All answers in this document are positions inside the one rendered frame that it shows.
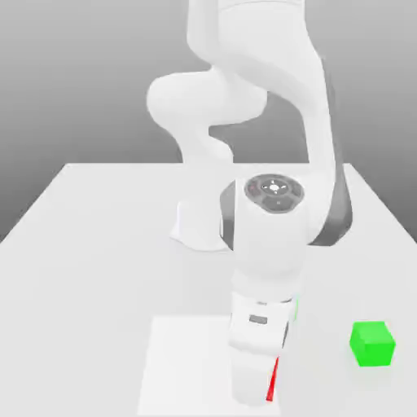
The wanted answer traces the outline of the small red cube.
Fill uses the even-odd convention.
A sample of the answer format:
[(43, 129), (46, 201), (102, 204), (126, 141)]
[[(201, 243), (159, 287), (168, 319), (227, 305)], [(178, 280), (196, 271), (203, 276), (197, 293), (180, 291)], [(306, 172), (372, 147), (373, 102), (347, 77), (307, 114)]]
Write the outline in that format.
[(279, 357), (277, 357), (276, 360), (275, 360), (274, 369), (273, 369), (272, 375), (270, 377), (270, 384), (269, 384), (269, 388), (268, 388), (268, 391), (267, 391), (267, 394), (266, 394), (266, 401), (267, 402), (272, 402), (274, 400), (274, 390), (275, 390), (278, 364), (279, 364)]

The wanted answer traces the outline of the small green cube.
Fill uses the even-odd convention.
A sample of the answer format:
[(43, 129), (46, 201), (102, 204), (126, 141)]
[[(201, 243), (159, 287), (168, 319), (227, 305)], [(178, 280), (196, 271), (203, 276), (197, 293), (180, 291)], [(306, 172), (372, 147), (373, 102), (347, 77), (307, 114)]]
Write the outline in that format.
[(396, 341), (384, 321), (357, 321), (349, 346), (360, 367), (388, 367)]

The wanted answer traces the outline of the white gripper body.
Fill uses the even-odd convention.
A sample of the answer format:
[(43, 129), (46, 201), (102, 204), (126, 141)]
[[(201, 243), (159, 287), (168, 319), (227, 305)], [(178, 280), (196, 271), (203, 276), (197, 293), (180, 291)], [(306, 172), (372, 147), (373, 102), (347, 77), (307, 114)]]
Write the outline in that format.
[(270, 377), (282, 345), (251, 345), (228, 340), (233, 398), (245, 406), (265, 406)]

